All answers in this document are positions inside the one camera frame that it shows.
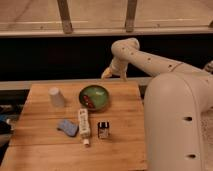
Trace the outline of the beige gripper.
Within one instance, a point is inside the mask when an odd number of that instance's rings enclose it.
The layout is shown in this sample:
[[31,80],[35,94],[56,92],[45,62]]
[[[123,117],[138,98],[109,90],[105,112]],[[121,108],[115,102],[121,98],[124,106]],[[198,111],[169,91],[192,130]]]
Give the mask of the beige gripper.
[[128,62],[125,60],[121,60],[117,57],[114,57],[110,63],[109,68],[106,68],[101,75],[102,79],[108,79],[113,75],[120,76],[123,81],[127,81],[127,68]]

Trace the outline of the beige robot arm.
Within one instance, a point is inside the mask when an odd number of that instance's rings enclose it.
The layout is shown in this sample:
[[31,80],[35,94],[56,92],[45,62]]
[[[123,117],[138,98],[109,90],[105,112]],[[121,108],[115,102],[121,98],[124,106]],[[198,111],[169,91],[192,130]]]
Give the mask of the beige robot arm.
[[201,114],[213,109],[213,75],[143,52],[135,38],[114,42],[111,52],[103,78],[125,80],[130,64],[152,77],[144,96],[148,171],[205,171]]

